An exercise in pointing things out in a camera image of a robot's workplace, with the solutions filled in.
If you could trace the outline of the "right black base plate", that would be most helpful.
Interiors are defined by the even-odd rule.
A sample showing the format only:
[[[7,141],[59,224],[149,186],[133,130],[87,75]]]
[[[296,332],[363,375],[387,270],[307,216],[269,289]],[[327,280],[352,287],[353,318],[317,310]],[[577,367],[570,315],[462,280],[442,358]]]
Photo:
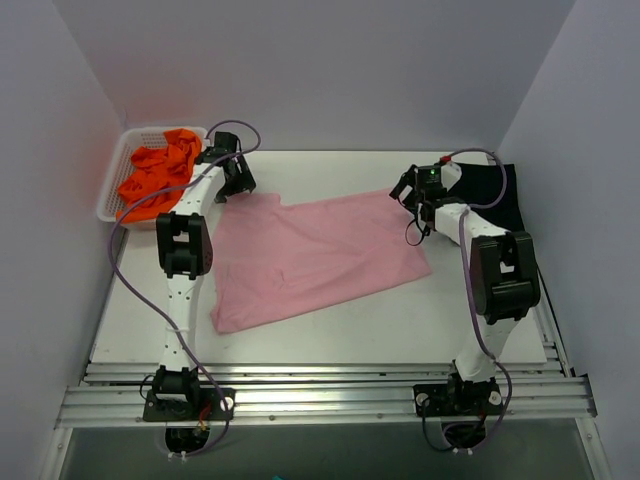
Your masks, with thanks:
[[[503,397],[495,382],[449,382],[413,386],[416,414],[432,417],[498,415]]]

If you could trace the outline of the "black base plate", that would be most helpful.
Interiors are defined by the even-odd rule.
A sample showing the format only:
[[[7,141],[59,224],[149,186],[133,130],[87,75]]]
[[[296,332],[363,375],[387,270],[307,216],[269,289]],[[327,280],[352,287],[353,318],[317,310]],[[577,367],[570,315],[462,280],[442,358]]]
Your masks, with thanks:
[[[155,395],[147,392],[142,419],[145,422],[195,422],[231,420],[234,415],[236,390],[223,388],[229,412],[222,397],[214,388],[200,390],[195,402],[188,402],[184,395]]]
[[[503,397],[495,382],[449,382],[413,386],[416,414],[432,417],[498,415]]]

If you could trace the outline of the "aluminium rail frame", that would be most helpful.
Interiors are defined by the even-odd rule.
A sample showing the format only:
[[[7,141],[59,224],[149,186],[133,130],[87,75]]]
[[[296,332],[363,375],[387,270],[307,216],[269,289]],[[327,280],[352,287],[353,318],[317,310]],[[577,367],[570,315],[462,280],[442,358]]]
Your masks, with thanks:
[[[470,324],[459,250],[442,237],[424,248],[433,270],[425,279],[231,335],[212,327],[215,286],[207,278],[196,350],[212,376],[237,392],[229,439],[250,429],[415,424],[412,386],[444,380]],[[65,478],[80,462],[93,478],[114,478],[117,467],[139,478],[148,462],[171,466],[153,446],[128,448],[105,466],[97,463],[104,448],[80,450],[82,433],[146,428],[136,389],[161,355],[165,322],[156,308],[166,305],[167,287],[153,233],[128,233],[118,261],[84,377],[60,409],[46,479]],[[508,375],[499,384],[512,386],[513,397],[481,457],[495,464],[504,455],[506,478],[532,475],[526,459],[569,478],[576,454],[581,477],[609,478],[589,380],[573,372],[548,299],[508,340],[504,362]]]

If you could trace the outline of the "white plastic basket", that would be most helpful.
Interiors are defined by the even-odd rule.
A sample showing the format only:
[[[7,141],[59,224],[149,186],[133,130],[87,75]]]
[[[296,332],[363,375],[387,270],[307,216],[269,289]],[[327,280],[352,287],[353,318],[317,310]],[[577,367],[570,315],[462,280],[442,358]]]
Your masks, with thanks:
[[[118,188],[134,172],[135,167],[131,163],[131,156],[139,147],[158,149],[166,147],[168,142],[165,133],[175,129],[186,129],[196,134],[207,146],[209,141],[205,139],[207,130],[197,126],[152,126],[133,128],[125,131],[119,138],[114,148],[106,177],[101,188],[96,215],[99,220],[107,224],[116,221],[116,213],[125,208]]]

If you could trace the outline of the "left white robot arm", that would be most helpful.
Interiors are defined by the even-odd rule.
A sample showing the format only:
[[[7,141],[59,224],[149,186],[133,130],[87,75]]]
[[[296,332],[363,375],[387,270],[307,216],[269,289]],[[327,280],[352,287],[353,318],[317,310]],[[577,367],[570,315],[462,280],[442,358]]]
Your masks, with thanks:
[[[166,408],[179,419],[194,417],[202,405],[198,367],[191,355],[195,350],[198,296],[213,263],[206,213],[212,204],[222,204],[230,196],[256,187],[238,136],[216,132],[213,144],[196,157],[190,183],[177,205],[156,219],[170,322],[152,384],[152,401],[165,401]]]

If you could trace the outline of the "orange crumpled t-shirt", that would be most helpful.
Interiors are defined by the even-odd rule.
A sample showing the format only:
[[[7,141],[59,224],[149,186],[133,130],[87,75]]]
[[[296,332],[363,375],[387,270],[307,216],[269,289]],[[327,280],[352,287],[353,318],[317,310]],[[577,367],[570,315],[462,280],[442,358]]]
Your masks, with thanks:
[[[195,160],[202,150],[200,137],[188,129],[168,130],[163,135],[167,146],[141,146],[132,154],[134,171],[117,190],[125,204],[124,209],[117,212],[117,219],[126,208],[151,193],[188,184],[191,180]],[[155,220],[158,214],[168,213],[181,196],[182,191],[172,191],[148,199],[127,215],[123,223]]]

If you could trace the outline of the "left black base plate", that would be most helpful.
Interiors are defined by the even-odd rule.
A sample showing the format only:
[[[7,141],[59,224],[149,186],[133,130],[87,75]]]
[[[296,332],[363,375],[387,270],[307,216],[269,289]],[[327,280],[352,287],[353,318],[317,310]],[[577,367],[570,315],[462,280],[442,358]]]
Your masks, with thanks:
[[[214,388],[200,390],[195,402],[188,402],[184,395],[155,395],[147,392],[142,419],[145,422],[195,422],[231,420],[234,415],[236,390],[223,388],[229,412],[222,397]]]

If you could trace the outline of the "black folded t-shirt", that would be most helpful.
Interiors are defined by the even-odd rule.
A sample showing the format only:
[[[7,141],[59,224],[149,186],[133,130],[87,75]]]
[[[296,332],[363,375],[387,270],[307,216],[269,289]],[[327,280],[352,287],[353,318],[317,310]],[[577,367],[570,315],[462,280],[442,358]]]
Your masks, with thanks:
[[[503,177],[499,166],[460,164],[461,178],[451,187],[450,194],[468,205],[488,205],[502,192]],[[488,209],[472,208],[492,224],[509,231],[523,231],[519,208],[517,171],[513,164],[505,165],[507,185],[501,201]]]

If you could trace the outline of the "pink t-shirt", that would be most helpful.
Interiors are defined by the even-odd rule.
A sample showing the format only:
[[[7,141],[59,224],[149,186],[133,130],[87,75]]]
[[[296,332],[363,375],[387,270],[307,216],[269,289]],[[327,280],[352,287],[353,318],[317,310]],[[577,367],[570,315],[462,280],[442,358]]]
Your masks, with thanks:
[[[383,190],[294,205],[275,193],[228,201],[212,237],[219,334],[232,334],[413,282],[431,273]]]

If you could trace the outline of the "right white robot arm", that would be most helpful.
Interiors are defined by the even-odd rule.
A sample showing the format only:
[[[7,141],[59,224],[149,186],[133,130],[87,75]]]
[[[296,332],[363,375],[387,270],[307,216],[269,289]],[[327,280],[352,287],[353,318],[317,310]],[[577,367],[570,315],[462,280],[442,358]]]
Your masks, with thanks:
[[[444,400],[455,412],[469,411],[480,400],[476,383],[495,376],[504,346],[520,320],[540,301],[540,286],[531,236],[497,226],[479,212],[496,206],[506,193],[501,171],[498,197],[474,205],[452,196],[443,184],[443,163],[412,165],[390,197],[423,226],[422,235],[437,232],[460,247],[471,333],[454,360],[457,378],[444,388]]]

